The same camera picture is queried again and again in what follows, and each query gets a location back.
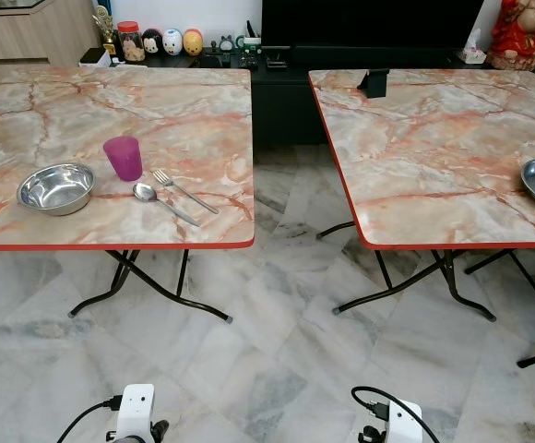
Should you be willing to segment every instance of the purple plastic cup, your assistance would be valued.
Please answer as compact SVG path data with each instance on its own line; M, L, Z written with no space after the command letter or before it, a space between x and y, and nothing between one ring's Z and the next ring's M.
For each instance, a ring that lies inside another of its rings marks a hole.
M142 176L142 161L138 140L130 136L110 138L103 144L113 169L125 182L138 180Z

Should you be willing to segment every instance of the marble floor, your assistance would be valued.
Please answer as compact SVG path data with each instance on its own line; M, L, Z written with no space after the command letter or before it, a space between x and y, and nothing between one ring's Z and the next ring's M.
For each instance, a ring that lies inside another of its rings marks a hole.
M357 385L419 403L445 443L535 442L535 366L516 366L535 354L535 293L509 257L473 276L461 271L485 253L457 260L460 292L495 323L457 304L439 272L334 317L332 307L384 281L354 229L315 240L351 219L327 148L258 152L255 173L255 245L193 253L184 289L233 316L231 325L134 276L69 319L110 284L110 257L0 254L0 443L52 443L130 383L155 385L154 418L171 423L172 443L355 442L365 425L384 426L351 399ZM393 281L433 259L384 256ZM535 275L535 251L519 257ZM138 263L172 288L179 260L143 252ZM114 424L115 413L99 410L67 441L103 442Z

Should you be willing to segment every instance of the wooden cabinet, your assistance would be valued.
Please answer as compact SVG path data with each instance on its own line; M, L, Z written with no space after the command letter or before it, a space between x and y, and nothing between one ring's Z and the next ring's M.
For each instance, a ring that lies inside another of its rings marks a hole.
M34 7L0 9L0 79L22 66L77 66L100 45L91 0L43 0Z

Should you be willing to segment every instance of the glass jar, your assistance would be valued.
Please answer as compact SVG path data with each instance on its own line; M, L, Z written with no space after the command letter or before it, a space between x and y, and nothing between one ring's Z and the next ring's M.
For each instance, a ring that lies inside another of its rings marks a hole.
M145 59L145 46L142 44L138 23L121 21L118 23L118 34L126 62L142 62Z

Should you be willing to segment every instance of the tv screen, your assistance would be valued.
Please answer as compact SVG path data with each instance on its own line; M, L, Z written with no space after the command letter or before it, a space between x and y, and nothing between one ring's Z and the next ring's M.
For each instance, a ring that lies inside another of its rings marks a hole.
M483 0L263 0L262 45L460 49Z

